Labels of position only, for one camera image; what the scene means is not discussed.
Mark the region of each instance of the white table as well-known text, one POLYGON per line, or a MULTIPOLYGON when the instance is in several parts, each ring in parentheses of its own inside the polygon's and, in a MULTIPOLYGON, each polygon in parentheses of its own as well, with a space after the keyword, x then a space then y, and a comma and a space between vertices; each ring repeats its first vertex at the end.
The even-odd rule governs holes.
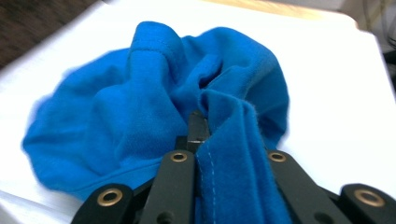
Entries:
POLYGON ((290 91, 290 129, 280 149, 323 188, 338 193, 359 182, 396 198, 396 104, 373 35, 353 22, 196 0, 113 1, 98 2, 0 72, 0 214, 3 209, 20 223, 70 222, 81 202, 41 187, 22 153, 30 113, 70 68, 129 47, 141 21, 165 23, 179 35, 227 26, 264 44, 290 91))

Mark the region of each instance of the dark floor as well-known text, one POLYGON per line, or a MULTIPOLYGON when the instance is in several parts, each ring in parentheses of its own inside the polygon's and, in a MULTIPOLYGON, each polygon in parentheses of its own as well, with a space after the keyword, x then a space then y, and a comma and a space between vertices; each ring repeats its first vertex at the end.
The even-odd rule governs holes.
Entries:
POLYGON ((0 70, 96 0, 1 0, 0 70))

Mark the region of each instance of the blue fabric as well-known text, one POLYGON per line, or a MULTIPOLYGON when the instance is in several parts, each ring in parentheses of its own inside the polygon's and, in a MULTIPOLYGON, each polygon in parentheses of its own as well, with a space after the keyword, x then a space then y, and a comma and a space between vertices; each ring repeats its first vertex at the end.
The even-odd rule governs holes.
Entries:
POLYGON ((86 199, 107 183, 135 188, 203 111, 197 223, 289 223, 264 149, 287 128, 289 97, 274 54, 228 28, 180 38, 142 22, 129 49, 69 75, 23 140, 38 179, 86 199))

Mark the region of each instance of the blue cloth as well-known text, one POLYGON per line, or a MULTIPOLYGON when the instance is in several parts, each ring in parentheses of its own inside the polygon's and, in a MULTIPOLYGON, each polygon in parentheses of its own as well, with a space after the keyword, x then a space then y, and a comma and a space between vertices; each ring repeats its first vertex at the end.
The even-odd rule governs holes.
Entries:
POLYGON ((23 148, 46 187, 84 200, 107 183, 154 177, 200 109, 212 135, 196 153, 196 222, 289 223, 264 151, 285 133, 288 104, 276 57, 254 40, 228 28, 180 38, 147 21, 129 49, 60 84, 23 148))

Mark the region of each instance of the cloth fold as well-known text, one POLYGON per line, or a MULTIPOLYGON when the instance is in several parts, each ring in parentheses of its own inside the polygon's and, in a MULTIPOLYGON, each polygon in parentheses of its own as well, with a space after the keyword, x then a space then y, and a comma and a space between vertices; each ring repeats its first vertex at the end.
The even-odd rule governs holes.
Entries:
POLYGON ((196 153, 196 223, 289 223, 265 148, 287 129, 275 55, 229 28, 180 38, 138 25, 129 49, 70 74, 36 111, 23 148, 49 189, 85 200, 107 183, 136 188, 187 135, 200 109, 211 137, 196 153))

